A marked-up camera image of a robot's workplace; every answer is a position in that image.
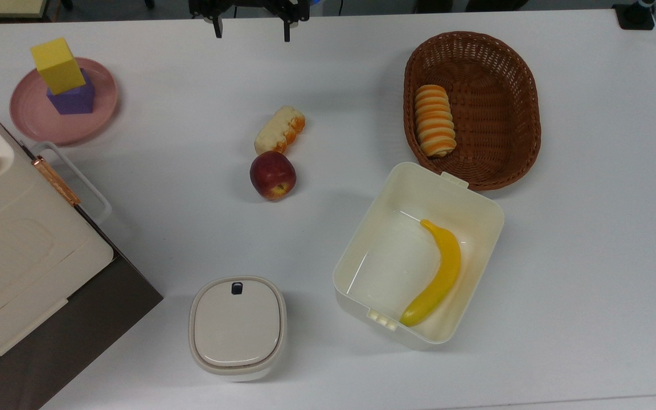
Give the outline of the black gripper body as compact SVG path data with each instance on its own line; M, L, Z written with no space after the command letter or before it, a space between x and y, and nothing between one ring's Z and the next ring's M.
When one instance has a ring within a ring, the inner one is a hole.
M232 7L263 9L287 23L310 18L310 1L189 1L190 14L209 21L218 20Z

